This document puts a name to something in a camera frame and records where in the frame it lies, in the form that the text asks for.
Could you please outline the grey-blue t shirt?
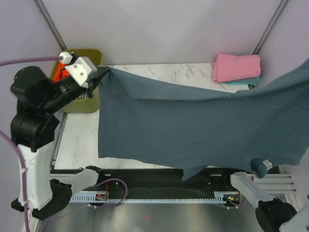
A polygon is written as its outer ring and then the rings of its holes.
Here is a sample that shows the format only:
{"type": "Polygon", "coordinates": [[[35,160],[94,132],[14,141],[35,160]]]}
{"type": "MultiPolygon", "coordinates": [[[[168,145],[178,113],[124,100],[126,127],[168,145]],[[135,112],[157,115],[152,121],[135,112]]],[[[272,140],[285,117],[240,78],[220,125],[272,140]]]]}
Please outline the grey-blue t shirt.
{"type": "Polygon", "coordinates": [[[236,93],[111,69],[99,85],[98,155],[183,170],[298,165],[309,147],[309,64],[236,93]]]}

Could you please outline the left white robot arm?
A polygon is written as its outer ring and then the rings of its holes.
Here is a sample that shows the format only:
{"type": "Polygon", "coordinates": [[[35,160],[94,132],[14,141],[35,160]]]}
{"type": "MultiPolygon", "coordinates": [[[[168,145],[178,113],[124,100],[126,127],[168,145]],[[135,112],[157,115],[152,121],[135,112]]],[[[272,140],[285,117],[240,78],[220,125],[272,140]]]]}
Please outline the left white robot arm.
{"type": "Polygon", "coordinates": [[[55,130],[59,124],[55,113],[87,89],[70,76],[54,82],[36,66],[19,70],[10,89],[17,97],[11,138],[21,151],[21,177],[27,181],[19,198],[12,202],[12,208],[20,212],[31,210],[34,218],[45,220],[65,209],[78,192],[89,187],[103,189],[106,178],[95,166],[87,166],[66,178],[50,177],[55,130]]]}

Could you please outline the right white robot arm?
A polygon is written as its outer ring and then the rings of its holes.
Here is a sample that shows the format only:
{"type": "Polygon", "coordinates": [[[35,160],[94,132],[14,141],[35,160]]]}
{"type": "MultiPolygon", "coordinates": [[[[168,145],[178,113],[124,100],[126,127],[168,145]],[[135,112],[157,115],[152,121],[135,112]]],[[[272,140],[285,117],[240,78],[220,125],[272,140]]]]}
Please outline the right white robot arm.
{"type": "Polygon", "coordinates": [[[221,178],[226,190],[236,188],[254,207],[255,216],[265,232],[307,232],[309,230],[309,204],[297,211],[291,204],[272,197],[245,172],[227,174],[221,178]]]}

